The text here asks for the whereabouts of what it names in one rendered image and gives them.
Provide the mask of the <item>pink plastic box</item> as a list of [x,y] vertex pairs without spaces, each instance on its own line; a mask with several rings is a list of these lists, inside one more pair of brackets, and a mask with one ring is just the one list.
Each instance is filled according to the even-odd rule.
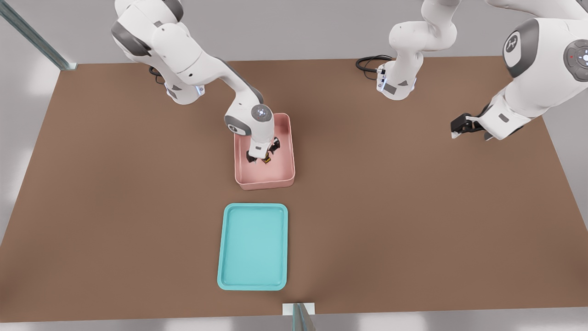
[[234,174],[243,190],[263,190],[292,186],[295,176],[294,151],[290,117],[285,113],[274,114],[275,136],[281,147],[270,155],[271,161],[249,163],[246,151],[250,137],[234,135]]

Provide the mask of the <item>pale blue-green tray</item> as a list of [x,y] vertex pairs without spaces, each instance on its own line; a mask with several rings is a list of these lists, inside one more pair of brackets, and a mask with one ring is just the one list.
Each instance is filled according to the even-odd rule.
[[280,291],[287,283],[288,210],[278,203],[231,203],[223,212],[218,286]]

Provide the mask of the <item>silver frame post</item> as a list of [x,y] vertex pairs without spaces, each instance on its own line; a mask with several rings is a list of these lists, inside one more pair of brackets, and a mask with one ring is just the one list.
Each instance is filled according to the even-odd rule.
[[311,320],[315,303],[283,303],[282,314],[292,317],[292,331],[317,331]]
[[68,62],[34,28],[6,2],[0,0],[0,16],[61,71],[75,70],[77,63]]

